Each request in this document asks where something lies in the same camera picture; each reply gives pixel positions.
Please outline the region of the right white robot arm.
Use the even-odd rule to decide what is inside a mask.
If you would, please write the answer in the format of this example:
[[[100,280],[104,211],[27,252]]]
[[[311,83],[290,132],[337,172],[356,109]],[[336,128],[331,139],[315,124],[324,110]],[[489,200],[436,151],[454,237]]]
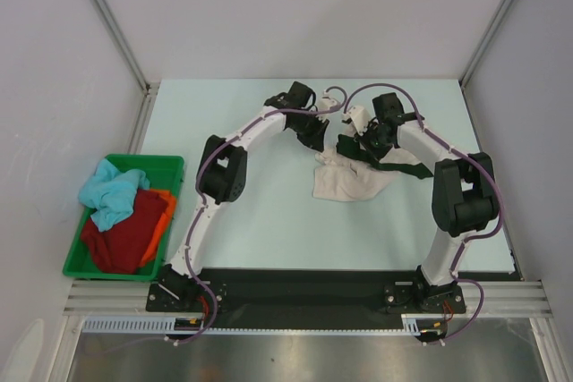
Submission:
[[[366,142],[373,149],[403,149],[431,173],[432,216],[437,225],[430,251],[416,269],[407,305],[422,312],[442,310],[458,294],[458,266],[470,242],[500,218],[492,159],[465,154],[429,129],[415,111],[407,113],[398,96],[382,94],[372,101],[375,117]]]

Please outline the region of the white and green t-shirt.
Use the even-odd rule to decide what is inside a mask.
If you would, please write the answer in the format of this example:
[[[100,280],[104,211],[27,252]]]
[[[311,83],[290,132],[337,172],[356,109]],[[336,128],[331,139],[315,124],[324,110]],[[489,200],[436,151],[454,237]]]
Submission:
[[[326,146],[315,155],[319,163],[314,169],[312,196],[336,202],[366,201],[376,197],[400,175],[417,180],[432,178],[430,170],[415,156],[403,149],[390,149],[373,165],[366,162],[361,147],[342,154]]]

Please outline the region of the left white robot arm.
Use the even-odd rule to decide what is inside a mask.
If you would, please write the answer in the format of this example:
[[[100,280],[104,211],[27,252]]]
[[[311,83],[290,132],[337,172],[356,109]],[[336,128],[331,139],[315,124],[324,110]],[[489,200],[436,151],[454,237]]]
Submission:
[[[246,125],[226,137],[210,136],[203,149],[194,189],[198,199],[175,255],[158,275],[158,287],[179,310],[190,309],[200,291],[209,288],[198,277],[202,270],[201,247],[214,221],[244,191],[250,151],[275,135],[291,130],[307,148],[322,151],[328,116],[344,106],[324,91],[299,81],[287,92],[265,100],[262,110]]]

